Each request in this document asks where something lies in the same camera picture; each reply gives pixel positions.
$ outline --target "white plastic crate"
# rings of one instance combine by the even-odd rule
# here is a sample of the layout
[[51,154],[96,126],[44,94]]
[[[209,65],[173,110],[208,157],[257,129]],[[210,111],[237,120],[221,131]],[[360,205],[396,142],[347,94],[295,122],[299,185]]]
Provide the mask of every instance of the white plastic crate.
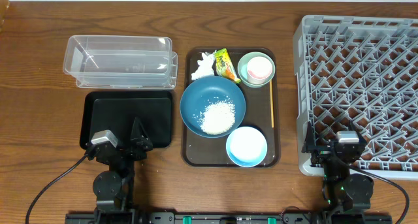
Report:
[[385,178],[418,180],[418,20],[305,16],[293,37],[298,82],[298,164],[310,121],[324,144],[349,120],[368,141],[356,165]]

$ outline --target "white rice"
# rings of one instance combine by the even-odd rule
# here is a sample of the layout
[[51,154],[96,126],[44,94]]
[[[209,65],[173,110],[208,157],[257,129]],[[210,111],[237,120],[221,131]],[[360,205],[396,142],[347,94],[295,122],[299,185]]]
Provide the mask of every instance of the white rice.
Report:
[[199,122],[202,131],[209,135],[225,133],[235,123],[235,105],[228,101],[212,103],[201,112]]

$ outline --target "yellow wrapper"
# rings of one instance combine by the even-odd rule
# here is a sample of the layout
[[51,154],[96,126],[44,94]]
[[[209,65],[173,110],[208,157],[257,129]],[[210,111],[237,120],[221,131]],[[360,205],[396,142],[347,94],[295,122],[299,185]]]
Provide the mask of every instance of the yellow wrapper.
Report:
[[215,58],[217,75],[228,78],[237,84],[241,83],[241,79],[236,76],[233,63],[229,58],[226,48],[217,51],[215,53]]

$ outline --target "wooden surface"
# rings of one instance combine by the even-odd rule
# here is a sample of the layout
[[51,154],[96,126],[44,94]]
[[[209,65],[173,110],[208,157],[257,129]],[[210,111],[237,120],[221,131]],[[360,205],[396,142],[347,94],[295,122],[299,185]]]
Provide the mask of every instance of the wooden surface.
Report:
[[10,2],[8,0],[0,0],[0,32],[1,32],[1,28],[4,22],[4,17],[6,15],[6,11],[9,5],[10,5]]
[[[12,3],[0,35],[0,223],[23,223],[37,193],[84,153],[78,145],[84,97],[62,71],[71,35],[167,36],[178,53],[172,144],[137,163],[135,202],[179,212],[318,210],[322,178],[297,166],[297,84],[292,36],[306,14],[418,18],[417,4],[385,3]],[[188,51],[198,46],[262,46],[274,52],[280,102],[281,160],[267,169],[193,168],[180,157]],[[92,183],[107,167],[93,161],[40,198],[32,223],[63,223],[92,211]],[[411,197],[404,223],[418,222],[417,182],[399,182]],[[372,210],[398,219],[404,198],[376,182]]]

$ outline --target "black cable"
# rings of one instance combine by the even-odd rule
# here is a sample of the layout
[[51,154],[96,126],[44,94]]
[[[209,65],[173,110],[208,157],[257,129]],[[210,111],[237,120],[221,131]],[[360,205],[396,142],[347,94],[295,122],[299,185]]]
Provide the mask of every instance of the black cable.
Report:
[[75,165],[73,165],[71,168],[69,168],[67,171],[65,171],[63,174],[59,175],[56,179],[52,180],[52,182],[50,182],[48,185],[46,185],[46,187],[44,187],[44,189],[42,189],[42,191],[39,192],[39,194],[35,197],[35,199],[32,201],[31,206],[29,207],[29,209],[27,210],[26,213],[26,224],[29,224],[29,216],[31,215],[32,209],[34,207],[34,205],[37,203],[37,201],[39,200],[40,196],[54,183],[56,183],[58,180],[60,180],[61,178],[63,178],[65,175],[67,175],[68,173],[70,173],[71,171],[74,170],[74,168],[76,168],[81,162],[83,162],[83,160],[87,157],[88,155],[84,155],[79,161],[77,161],[77,163]]
[[[284,218],[283,218],[283,215],[284,215],[284,213],[286,213],[286,211],[287,211],[288,209],[290,209],[290,208],[296,208],[297,210],[300,210],[300,208],[298,208],[298,207],[296,207],[296,206],[288,206],[288,207],[286,207],[286,208],[283,210],[283,212],[280,214],[281,222],[282,222],[283,224],[286,224],[286,222],[285,222],[285,220],[284,220]],[[302,215],[303,215],[303,217],[305,217],[306,221],[309,221],[309,223],[311,223],[311,220],[310,220],[308,217],[306,217],[306,215],[305,215],[305,214],[302,214]]]
[[369,172],[363,171],[362,169],[356,168],[356,167],[354,167],[354,166],[348,165],[348,164],[344,163],[344,162],[343,162],[340,158],[338,158],[337,156],[335,156],[335,157],[337,158],[337,162],[339,162],[339,164],[341,164],[341,165],[343,165],[343,166],[346,166],[346,167],[347,167],[347,168],[349,168],[349,169],[352,169],[352,170],[354,170],[354,171],[356,171],[356,172],[360,172],[360,173],[365,174],[365,175],[367,175],[367,176],[371,176],[372,178],[379,179],[379,180],[381,180],[381,181],[384,181],[384,182],[386,182],[386,183],[388,183],[388,184],[391,184],[391,185],[393,185],[394,187],[398,188],[398,189],[399,189],[399,190],[400,190],[400,191],[404,194],[404,196],[405,196],[405,208],[404,208],[404,211],[402,212],[402,215],[401,215],[401,216],[400,216],[400,218],[398,219],[398,221],[396,221],[396,224],[400,224],[400,223],[404,220],[404,218],[405,218],[405,216],[406,216],[406,213],[408,212],[408,209],[410,208],[410,197],[408,196],[408,193],[405,191],[405,189],[404,189],[404,188],[402,188],[400,185],[398,185],[398,184],[396,184],[396,183],[394,183],[394,182],[390,181],[389,179],[382,178],[381,176],[378,176],[378,175],[375,175],[375,174],[372,174],[372,173],[369,173]]

